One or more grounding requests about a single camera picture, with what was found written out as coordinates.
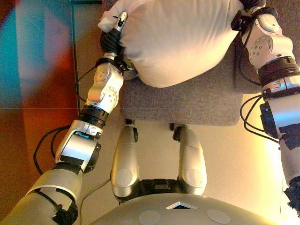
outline white cushion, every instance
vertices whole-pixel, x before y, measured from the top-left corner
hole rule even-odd
[[[231,22],[239,0],[119,0],[98,24],[112,29],[123,11],[128,20],[120,44],[140,79],[168,87],[216,66],[237,35]]]

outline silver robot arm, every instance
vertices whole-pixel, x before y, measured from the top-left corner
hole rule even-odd
[[[109,33],[115,47],[126,19],[127,13],[121,13]],[[113,65],[117,53],[111,48],[97,61],[88,100],[61,142],[55,166],[42,174],[1,225],[71,225],[76,221],[83,173],[95,167],[101,148],[98,139],[123,85],[122,73]]]
[[[285,191],[291,201],[289,206],[300,217],[300,71],[292,53],[293,43],[283,36],[275,15],[270,8],[255,7],[248,15],[238,13],[232,26],[235,24],[236,30],[243,30],[243,24],[251,21],[251,17],[254,19],[242,41],[262,84],[265,104],[260,108],[264,130],[279,139],[282,167],[289,186]]]

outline gray fabric seat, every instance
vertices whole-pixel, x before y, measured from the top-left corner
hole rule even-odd
[[[299,64],[300,0],[268,0],[267,6],[278,10],[278,23],[283,34],[292,39],[293,53]],[[121,90],[122,114],[131,120],[156,120],[231,126],[239,121],[243,93],[258,93],[260,88],[245,81],[235,68],[241,49],[240,37],[234,40],[223,60],[214,68],[193,79],[168,88],[153,88],[138,78],[125,81]],[[258,81],[258,76],[243,55],[244,74]]]

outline robotic arm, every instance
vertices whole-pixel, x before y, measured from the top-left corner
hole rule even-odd
[[[279,139],[289,206],[300,217],[300,71],[292,41],[282,35],[277,13],[268,7],[239,11],[232,29],[242,41],[262,84],[260,105],[265,132]]]

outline wire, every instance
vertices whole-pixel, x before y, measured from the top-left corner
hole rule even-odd
[[[43,174],[43,171],[41,170],[41,167],[39,167],[39,165],[38,165],[38,161],[37,161],[37,153],[38,153],[38,150],[39,150],[39,148],[40,148],[40,146],[41,146],[43,140],[44,140],[48,135],[52,134],[53,132],[55,132],[55,131],[57,131],[57,130],[60,130],[60,129],[62,129],[62,128],[66,128],[66,127],[68,127],[68,126],[70,126],[70,125],[67,125],[67,126],[64,126],[64,127],[55,128],[55,129],[53,129],[53,130],[50,130],[49,132],[47,132],[47,133],[41,138],[41,140],[40,140],[39,143],[37,144],[37,147],[36,147],[36,149],[35,149],[35,151],[34,151],[34,153],[33,153],[33,162],[34,162],[34,165],[35,165],[35,167],[36,167],[36,169],[37,169],[37,171],[39,172],[40,175]]]
[[[90,71],[92,71],[93,69],[95,69],[96,67],[94,66],[93,68],[91,68],[90,70],[88,70],[87,72],[85,72],[79,79],[78,81],[76,81],[75,83],[75,92],[77,94],[77,96],[84,102],[86,102],[86,99],[82,98],[80,95],[79,95],[79,87],[78,87],[78,84],[80,82],[81,79],[83,79]]]
[[[248,102],[250,102],[252,99],[258,98],[258,97],[260,97],[260,96],[261,96],[261,95],[254,96],[254,97],[248,99],[246,102],[244,102],[244,103],[242,104],[242,106],[240,107],[240,117],[241,117],[241,119],[242,119],[247,125],[249,125],[249,126],[252,127],[253,129],[258,130],[258,131],[261,131],[261,132],[264,132],[264,130],[259,129],[259,128],[257,128],[257,127],[254,127],[253,125],[251,125],[250,123],[248,123],[248,122],[245,120],[245,118],[243,117],[243,113],[242,113],[244,106],[245,106]]]
[[[267,138],[267,139],[269,139],[269,140],[271,140],[271,141],[273,141],[273,142],[279,143],[279,142],[276,141],[275,139],[273,139],[273,138],[271,138],[271,137],[268,137],[268,136],[261,135],[261,134],[255,132],[255,131],[253,131],[253,130],[250,130],[250,129],[247,127],[247,123],[246,123],[246,122],[247,122],[247,119],[248,119],[249,115],[251,114],[252,110],[254,109],[255,105],[257,104],[257,102],[262,98],[262,95],[255,96],[255,97],[253,97],[252,99],[254,99],[254,98],[258,98],[258,99],[253,103],[253,105],[251,106],[251,108],[250,108],[248,114],[247,114],[246,117],[245,117],[244,128],[245,128],[247,131],[249,131],[250,133],[252,133],[252,134],[255,134],[255,135],[258,135],[258,136],[260,136],[260,137]]]
[[[51,150],[51,154],[53,156],[53,158],[55,159],[55,152],[54,152],[54,141],[55,141],[55,138],[56,136],[63,130],[66,130],[66,129],[69,129],[70,126],[65,126],[65,128],[61,128],[60,130],[58,130],[52,137],[52,140],[51,140],[51,144],[50,144],[50,150]]]
[[[82,223],[82,216],[81,216],[81,212],[82,212],[82,208],[83,208],[83,202],[84,200],[89,197],[91,194],[93,194],[95,191],[98,191],[100,188],[102,188],[105,184],[107,184],[111,179],[108,179],[107,181],[105,181],[104,183],[100,184],[98,187],[96,187],[95,189],[93,189],[92,191],[90,191],[89,193],[86,194],[85,197],[83,197],[81,204],[80,204],[80,210],[79,210],[79,224],[81,225]]]
[[[248,35],[247,35],[247,38],[246,38],[245,44],[244,44],[244,46],[243,46],[243,48],[242,48],[242,51],[241,51],[240,54],[239,54],[239,58],[238,58],[238,67],[239,67],[240,74],[242,75],[242,77],[243,77],[245,80],[247,80],[247,81],[249,81],[250,83],[253,83],[253,84],[255,84],[255,85],[261,86],[260,83],[257,83],[257,82],[255,82],[255,81],[252,81],[251,79],[249,79],[248,77],[246,77],[246,76],[244,75],[243,71],[242,71],[242,68],[241,68],[241,59],[242,59],[242,55],[244,54],[244,51],[245,51],[245,49],[246,49],[246,45],[247,45],[248,40],[249,40],[249,38],[250,38],[250,34],[251,34],[252,29],[253,29],[253,24],[251,25],[250,31],[249,31],[249,33],[248,33]]]

